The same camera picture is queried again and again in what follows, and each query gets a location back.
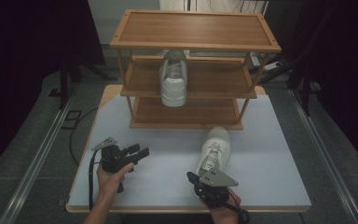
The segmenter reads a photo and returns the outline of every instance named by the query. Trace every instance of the silver metal bracket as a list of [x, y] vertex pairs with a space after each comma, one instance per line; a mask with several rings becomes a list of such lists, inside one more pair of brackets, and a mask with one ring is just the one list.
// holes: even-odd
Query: silver metal bracket
[[230, 187], [239, 185], [235, 179], [229, 177], [216, 168], [213, 168], [202, 175], [200, 177], [200, 182], [211, 187]]
[[99, 150], [102, 149], [103, 147], [109, 147], [116, 143], [117, 141], [113, 137], [108, 137], [106, 138], [106, 140], [104, 140], [103, 142], [92, 148], [91, 151]]

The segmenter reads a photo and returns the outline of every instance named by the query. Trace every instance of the white sneaker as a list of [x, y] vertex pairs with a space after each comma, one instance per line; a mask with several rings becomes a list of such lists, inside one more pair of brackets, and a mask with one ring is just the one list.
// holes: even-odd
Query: white sneaker
[[222, 127], [212, 128], [202, 146], [196, 174], [202, 176], [212, 168], [224, 172], [230, 154], [231, 146], [228, 131]]
[[186, 56], [179, 49], [165, 54], [159, 68], [161, 101], [167, 106], [181, 106], [186, 103], [187, 65]]

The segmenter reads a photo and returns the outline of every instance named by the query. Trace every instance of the human hand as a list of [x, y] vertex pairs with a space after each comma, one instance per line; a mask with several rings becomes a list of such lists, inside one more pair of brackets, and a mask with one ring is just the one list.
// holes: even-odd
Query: human hand
[[[231, 188], [228, 188], [228, 192], [232, 195], [229, 196], [227, 203], [237, 207], [241, 204], [241, 198]], [[211, 216], [214, 224], [237, 224], [239, 214], [226, 207], [219, 207], [210, 209]]]
[[117, 195], [117, 189], [121, 181], [124, 180], [124, 175], [128, 173], [134, 164], [130, 163], [124, 166], [115, 174], [106, 172], [101, 164], [97, 170], [98, 184], [100, 189], [100, 196], [106, 197], [113, 202]]

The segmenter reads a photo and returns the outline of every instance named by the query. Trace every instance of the white tabletop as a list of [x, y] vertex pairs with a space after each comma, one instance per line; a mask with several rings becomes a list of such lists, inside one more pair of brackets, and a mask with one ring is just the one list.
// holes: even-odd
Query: white tabletop
[[[118, 194], [112, 211], [120, 213], [208, 212], [194, 193], [186, 173], [195, 172], [208, 130], [131, 129], [126, 98], [116, 96], [98, 112], [90, 134], [89, 148], [80, 163], [67, 204], [70, 212], [87, 211], [88, 170], [91, 148], [107, 137], [120, 148], [139, 143], [150, 155], [126, 175], [124, 192]], [[228, 131], [231, 156], [225, 173], [240, 184], [233, 190], [249, 211], [304, 212], [310, 199], [298, 173], [281, 126], [267, 95], [251, 100], [243, 116], [242, 131]], [[94, 200], [98, 195], [94, 175]]]

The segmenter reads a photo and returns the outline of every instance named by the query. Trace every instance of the metal rail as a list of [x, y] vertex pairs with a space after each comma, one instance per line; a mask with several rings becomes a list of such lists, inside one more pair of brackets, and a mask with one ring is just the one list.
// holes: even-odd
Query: metal rail
[[317, 129], [313, 125], [312, 119], [307, 116], [307, 114], [304, 112], [301, 106], [301, 100], [298, 96], [298, 93], [296, 91], [289, 90], [289, 94], [294, 100], [296, 104], [296, 109], [298, 114], [300, 115], [305, 128], [307, 129], [308, 133], [310, 134], [310, 138], [313, 141], [313, 143], [316, 146], [316, 151], [319, 155], [319, 158], [322, 161], [322, 164], [324, 165], [324, 169], [329, 175], [333, 186], [336, 189], [336, 192], [338, 194], [339, 199], [342, 202], [342, 205], [348, 215], [348, 218], [350, 219], [351, 223], [358, 223], [358, 207], [356, 205], [355, 200], [353, 199], [353, 196], [351, 195], [347, 185], [345, 184], [345, 181], [337, 169], [336, 165], [333, 163], [333, 160], [331, 159], [324, 142], [319, 135]]
[[66, 105], [58, 112], [50, 129], [48, 130], [48, 134], [46, 135], [39, 149], [36, 151], [31, 164], [27, 168], [20, 184], [17, 186], [16, 191], [7, 204], [5, 212], [0, 217], [0, 224], [11, 224], [16, 222], [16, 219], [19, 216], [22, 207], [24, 206], [32, 186], [34, 185], [34, 182], [39, 175], [40, 169], [42, 168], [45, 159], [50, 152], [51, 146], [54, 143], [58, 131], [60, 130], [62, 123], [65, 120], [65, 116], [73, 102], [77, 89], [78, 84], [74, 83], [70, 90], [69, 99]]

